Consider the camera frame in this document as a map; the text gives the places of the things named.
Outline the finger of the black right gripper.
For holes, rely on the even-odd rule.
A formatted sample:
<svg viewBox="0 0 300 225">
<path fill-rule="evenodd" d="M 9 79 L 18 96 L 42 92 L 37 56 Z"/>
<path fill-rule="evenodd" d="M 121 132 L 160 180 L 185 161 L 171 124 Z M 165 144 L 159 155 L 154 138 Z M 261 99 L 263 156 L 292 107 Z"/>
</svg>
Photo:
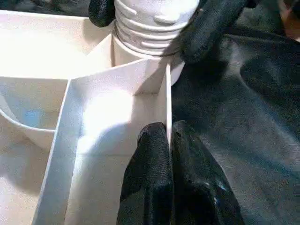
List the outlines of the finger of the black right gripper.
<svg viewBox="0 0 300 225">
<path fill-rule="evenodd" d="M 199 62 L 239 17 L 247 0 L 208 0 L 180 37 L 185 63 Z"/>
<path fill-rule="evenodd" d="M 89 19 L 100 28 L 108 26 L 115 19 L 114 0 L 91 0 Z"/>
</svg>

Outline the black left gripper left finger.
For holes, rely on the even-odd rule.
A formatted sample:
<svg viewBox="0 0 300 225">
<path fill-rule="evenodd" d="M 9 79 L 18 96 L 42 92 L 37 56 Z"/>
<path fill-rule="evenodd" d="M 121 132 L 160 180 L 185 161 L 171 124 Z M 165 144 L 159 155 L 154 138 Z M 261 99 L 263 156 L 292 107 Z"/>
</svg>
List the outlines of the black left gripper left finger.
<svg viewBox="0 0 300 225">
<path fill-rule="evenodd" d="M 146 125 L 124 172 L 119 225 L 168 225 L 173 208 L 173 175 L 165 125 Z"/>
</svg>

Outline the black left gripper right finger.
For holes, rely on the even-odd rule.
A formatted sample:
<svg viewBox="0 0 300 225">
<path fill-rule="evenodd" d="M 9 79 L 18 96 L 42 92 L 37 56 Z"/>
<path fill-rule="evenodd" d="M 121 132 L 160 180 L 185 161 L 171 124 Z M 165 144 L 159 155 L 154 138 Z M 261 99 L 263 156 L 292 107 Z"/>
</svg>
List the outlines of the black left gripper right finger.
<svg viewBox="0 0 300 225">
<path fill-rule="evenodd" d="M 177 225 L 242 225 L 227 177 L 198 133 L 184 120 L 172 126 L 174 210 Z"/>
</svg>

